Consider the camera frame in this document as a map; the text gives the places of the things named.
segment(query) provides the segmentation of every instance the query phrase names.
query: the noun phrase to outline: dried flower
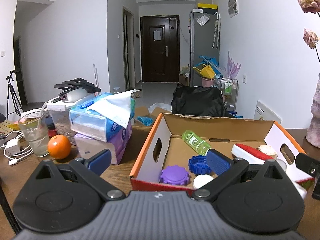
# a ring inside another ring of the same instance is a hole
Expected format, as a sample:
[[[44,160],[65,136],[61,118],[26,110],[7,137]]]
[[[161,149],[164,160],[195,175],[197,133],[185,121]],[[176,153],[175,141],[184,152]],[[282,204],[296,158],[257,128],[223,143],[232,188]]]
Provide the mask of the dried flower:
[[[303,12],[320,12],[320,0],[298,0]]]
[[[307,30],[306,28],[304,28],[303,39],[310,49],[315,49],[316,44],[319,41],[317,34],[312,30]]]

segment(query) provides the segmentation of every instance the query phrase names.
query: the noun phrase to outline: dark wooden door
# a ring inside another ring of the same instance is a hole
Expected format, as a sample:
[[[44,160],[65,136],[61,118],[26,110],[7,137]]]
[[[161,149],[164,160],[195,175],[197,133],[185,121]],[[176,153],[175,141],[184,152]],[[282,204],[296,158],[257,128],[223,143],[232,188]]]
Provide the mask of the dark wooden door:
[[[141,17],[143,82],[179,82],[179,16]]]
[[[13,42],[13,57],[14,57],[14,69],[16,70],[16,82],[18,87],[18,92],[20,96],[20,102],[23,106],[27,106],[27,97],[24,90],[21,61],[20,61],[20,38]]]

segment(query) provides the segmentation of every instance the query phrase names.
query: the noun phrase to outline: purple bottle cap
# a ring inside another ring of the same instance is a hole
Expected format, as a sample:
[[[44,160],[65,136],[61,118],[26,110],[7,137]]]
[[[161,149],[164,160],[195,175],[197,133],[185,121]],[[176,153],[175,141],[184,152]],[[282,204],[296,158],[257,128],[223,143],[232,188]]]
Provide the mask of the purple bottle cap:
[[[189,172],[178,165],[168,166],[162,170],[160,182],[171,185],[187,185],[190,181]]]

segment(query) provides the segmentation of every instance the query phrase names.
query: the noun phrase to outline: green plastic bottle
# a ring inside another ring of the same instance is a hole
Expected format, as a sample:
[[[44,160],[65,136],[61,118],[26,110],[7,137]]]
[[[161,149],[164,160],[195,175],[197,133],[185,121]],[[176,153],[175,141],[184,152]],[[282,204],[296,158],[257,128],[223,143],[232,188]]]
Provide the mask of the green plastic bottle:
[[[199,155],[206,156],[207,151],[211,149],[209,143],[196,135],[193,131],[186,130],[182,134],[182,139],[186,144],[188,144],[192,149],[194,149]]]

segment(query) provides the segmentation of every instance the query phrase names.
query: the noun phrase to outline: white wall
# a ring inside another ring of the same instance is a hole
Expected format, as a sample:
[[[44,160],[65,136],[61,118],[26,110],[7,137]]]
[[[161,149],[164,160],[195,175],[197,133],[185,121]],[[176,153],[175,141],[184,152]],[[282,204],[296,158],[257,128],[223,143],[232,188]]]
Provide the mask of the white wall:
[[[109,92],[107,0],[56,0],[21,35],[24,85],[29,102],[57,96],[54,84],[84,78]]]
[[[26,25],[49,5],[34,2],[18,1],[14,18],[14,39],[18,38]]]
[[[188,66],[190,62],[189,16],[193,7],[193,4],[152,4],[139,6],[140,17],[153,15],[179,15],[180,68]]]
[[[139,8],[136,0],[108,0],[108,66],[111,91],[114,87],[120,87],[121,91],[125,91],[123,60],[123,8],[126,8],[133,15],[135,83],[141,80],[139,51],[140,39],[136,37],[136,35],[139,34]]]
[[[0,57],[0,113],[6,114],[7,107],[7,81],[5,77],[10,74],[10,70],[14,69],[13,60],[13,26],[14,16],[17,0],[0,0],[0,51],[5,50],[5,57]],[[14,88],[18,91],[16,80],[14,77]],[[13,111],[12,102],[9,103],[9,112]],[[10,120],[17,117],[15,114],[9,116]]]
[[[303,28],[320,35],[319,17],[303,13],[297,0],[239,0],[239,14],[233,18],[228,0],[212,3],[221,13],[220,64],[226,65],[228,50],[241,63],[237,112],[253,118],[261,100],[285,128],[307,128],[320,65],[302,37]]]

